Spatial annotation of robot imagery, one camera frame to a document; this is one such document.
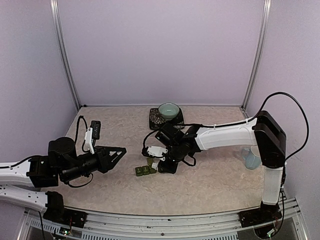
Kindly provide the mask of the green three-compartment pill box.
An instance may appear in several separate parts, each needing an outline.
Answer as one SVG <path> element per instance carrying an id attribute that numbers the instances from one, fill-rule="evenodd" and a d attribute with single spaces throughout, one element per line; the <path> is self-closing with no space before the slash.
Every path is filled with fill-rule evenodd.
<path id="1" fill-rule="evenodd" d="M 152 168 L 153 163 L 155 162 L 153 158 L 146 159 L 147 164 L 144 166 L 138 166 L 134 169 L 135 175 L 137 177 L 147 176 L 157 173 L 157 170 Z"/>

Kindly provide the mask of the white pill bottle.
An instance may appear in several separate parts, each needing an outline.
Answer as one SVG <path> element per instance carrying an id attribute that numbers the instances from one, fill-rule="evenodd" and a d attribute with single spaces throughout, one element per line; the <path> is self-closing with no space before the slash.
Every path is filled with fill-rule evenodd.
<path id="1" fill-rule="evenodd" d="M 153 162 L 151 164 L 151 168 L 158 171 L 159 170 L 159 167 L 160 167 L 160 162 Z"/>

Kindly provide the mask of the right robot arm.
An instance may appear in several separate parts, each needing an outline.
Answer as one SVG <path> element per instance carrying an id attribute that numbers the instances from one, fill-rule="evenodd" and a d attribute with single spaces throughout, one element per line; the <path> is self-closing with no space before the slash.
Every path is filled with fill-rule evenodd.
<path id="1" fill-rule="evenodd" d="M 275 214 L 286 164 L 286 134 L 267 111 L 222 125 L 192 124 L 186 132 L 166 123 L 155 137 L 165 146 L 156 153 L 160 161 L 152 165 L 160 173 L 175 174 L 186 156 L 193 157 L 195 153 L 213 148 L 251 146 L 257 149 L 264 167 L 264 189 L 261 207 L 255 216 L 260 222 L 266 222 Z"/>

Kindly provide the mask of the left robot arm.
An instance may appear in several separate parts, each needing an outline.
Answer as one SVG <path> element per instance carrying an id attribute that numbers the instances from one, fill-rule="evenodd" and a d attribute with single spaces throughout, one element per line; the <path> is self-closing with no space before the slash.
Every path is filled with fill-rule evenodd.
<path id="1" fill-rule="evenodd" d="M 1 165 L 0 199 L 43 212 L 50 201 L 38 189 L 57 187 L 59 183 L 73 188 L 73 180 L 92 179 L 94 172 L 105 174 L 112 170 L 126 152 L 124 147 L 95 146 L 78 155 L 75 141 L 60 137 L 49 142 L 47 155 Z"/>

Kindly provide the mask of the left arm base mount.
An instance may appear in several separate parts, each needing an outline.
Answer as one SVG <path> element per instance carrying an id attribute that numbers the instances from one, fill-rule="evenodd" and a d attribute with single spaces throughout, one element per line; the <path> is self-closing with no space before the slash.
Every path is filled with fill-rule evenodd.
<path id="1" fill-rule="evenodd" d="M 83 229 L 87 220 L 87 213 L 66 208 L 63 196 L 56 191 L 47 191 L 46 210 L 43 214 L 45 220 L 58 224 L 68 225 Z"/>

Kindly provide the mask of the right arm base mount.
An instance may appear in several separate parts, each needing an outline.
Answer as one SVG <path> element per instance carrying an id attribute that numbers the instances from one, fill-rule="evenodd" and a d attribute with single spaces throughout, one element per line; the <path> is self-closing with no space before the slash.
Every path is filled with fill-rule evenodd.
<path id="1" fill-rule="evenodd" d="M 243 210 L 238 213 L 240 224 L 242 228 L 260 225 L 275 221 L 282 218 L 282 212 L 279 204 L 268 205 L 261 202 L 260 207 Z"/>

